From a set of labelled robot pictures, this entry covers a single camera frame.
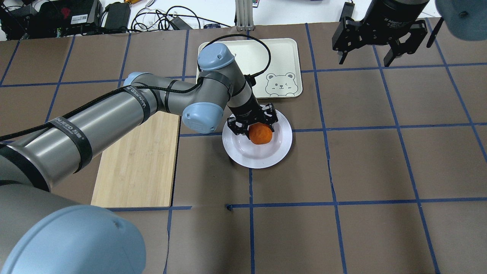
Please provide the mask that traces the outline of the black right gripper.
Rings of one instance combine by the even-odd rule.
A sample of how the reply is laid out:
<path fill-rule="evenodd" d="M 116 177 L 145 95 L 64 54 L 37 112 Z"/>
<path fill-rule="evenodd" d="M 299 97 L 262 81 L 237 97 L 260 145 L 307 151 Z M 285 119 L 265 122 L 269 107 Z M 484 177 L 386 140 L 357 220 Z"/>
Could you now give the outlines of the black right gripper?
<path fill-rule="evenodd" d="M 427 4 L 427 0 L 373 0 L 361 21 L 341 18 L 332 37 L 332 49 L 341 56 L 339 64 L 364 45 L 390 45 L 385 67 L 403 54 L 414 54 L 428 33 L 426 21 L 418 19 Z"/>

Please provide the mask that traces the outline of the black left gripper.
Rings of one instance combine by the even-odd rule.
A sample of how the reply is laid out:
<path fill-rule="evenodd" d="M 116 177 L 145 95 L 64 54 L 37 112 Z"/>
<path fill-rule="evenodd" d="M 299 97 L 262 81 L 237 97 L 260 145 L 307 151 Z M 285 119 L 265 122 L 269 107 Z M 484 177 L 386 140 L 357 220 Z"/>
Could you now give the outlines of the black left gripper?
<path fill-rule="evenodd" d="M 279 121 L 277 111 L 273 103 L 261 108 L 258 100 L 251 93 L 249 99 L 238 107 L 230 107 L 234 117 L 227 118 L 227 127 L 235 135 L 249 137 L 249 126 L 255 123 L 266 124 L 271 132 L 275 132 L 274 124 Z"/>

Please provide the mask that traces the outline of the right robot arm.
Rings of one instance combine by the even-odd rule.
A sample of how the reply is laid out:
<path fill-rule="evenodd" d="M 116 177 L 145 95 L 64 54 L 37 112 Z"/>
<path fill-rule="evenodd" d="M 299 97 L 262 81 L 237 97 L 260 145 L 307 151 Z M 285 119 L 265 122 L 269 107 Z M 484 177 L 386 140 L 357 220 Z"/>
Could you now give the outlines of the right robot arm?
<path fill-rule="evenodd" d="M 383 59 L 385 67 L 404 54 L 414 54 L 428 35 L 426 21 L 419 19 L 427 4 L 427 0 L 372 0 L 364 18 L 356 21 L 352 18 L 354 3 L 344 3 L 332 37 L 332 49 L 341 55 L 339 64 L 352 50 L 365 45 L 390 46 Z M 443 24 L 461 40 L 486 40 L 485 0 L 437 0 L 435 5 L 440 19 L 429 34 L 428 48 Z"/>

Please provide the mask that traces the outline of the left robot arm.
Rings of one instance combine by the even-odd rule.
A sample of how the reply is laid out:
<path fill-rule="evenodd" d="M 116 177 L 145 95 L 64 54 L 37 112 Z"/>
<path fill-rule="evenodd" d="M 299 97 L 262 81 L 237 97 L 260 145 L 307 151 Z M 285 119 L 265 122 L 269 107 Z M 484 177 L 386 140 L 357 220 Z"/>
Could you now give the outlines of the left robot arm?
<path fill-rule="evenodd" d="M 110 145 L 158 111 L 181 116 L 209 134 L 224 109 L 235 135 L 261 123 L 273 127 L 273 104 L 261 106 L 254 76 L 244 75 L 221 42 L 199 53 L 195 85 L 134 72 L 124 85 L 63 116 L 1 137 L 2 274 L 140 274 L 146 246 L 139 229 L 111 210 L 51 193 Z M 6 139 L 19 137 L 12 143 Z"/>

